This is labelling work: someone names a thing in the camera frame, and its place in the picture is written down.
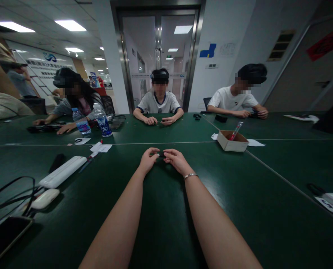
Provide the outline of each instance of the cardboard box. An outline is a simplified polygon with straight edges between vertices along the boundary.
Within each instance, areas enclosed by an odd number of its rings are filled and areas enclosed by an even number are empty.
[[[229,139],[233,132],[220,130],[216,140],[218,140],[220,146],[225,151],[244,152],[249,145],[249,141],[240,133],[237,133],[234,140],[230,141]]]

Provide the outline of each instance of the black office chair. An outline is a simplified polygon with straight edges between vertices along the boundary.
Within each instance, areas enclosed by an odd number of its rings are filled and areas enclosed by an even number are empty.
[[[211,97],[204,98],[205,109],[208,110],[208,104],[210,102]]]
[[[104,95],[100,97],[102,99],[103,107],[107,115],[115,114],[113,101],[110,96]]]
[[[46,100],[43,98],[19,99],[25,103],[36,115],[47,115]]]

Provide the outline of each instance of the white power strip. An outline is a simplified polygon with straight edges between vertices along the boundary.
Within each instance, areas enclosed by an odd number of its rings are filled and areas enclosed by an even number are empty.
[[[39,182],[48,189],[55,189],[87,161],[86,157],[74,156]]]

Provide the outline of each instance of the silver bracelet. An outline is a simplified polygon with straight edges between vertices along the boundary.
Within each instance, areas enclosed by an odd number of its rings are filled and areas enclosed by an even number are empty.
[[[187,177],[190,177],[190,176],[197,176],[197,177],[199,177],[197,174],[188,174],[188,175],[186,175],[186,176],[184,177],[184,179],[187,179]]]

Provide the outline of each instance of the water bottle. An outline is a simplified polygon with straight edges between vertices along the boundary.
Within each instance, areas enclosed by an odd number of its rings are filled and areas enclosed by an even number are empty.
[[[83,137],[90,138],[92,130],[88,124],[87,118],[79,112],[78,108],[72,108],[73,120],[76,123],[78,130],[82,133]]]
[[[112,135],[112,132],[109,128],[107,115],[102,109],[101,105],[98,103],[94,103],[94,117],[98,122],[100,129],[102,130],[102,137],[108,137]]]

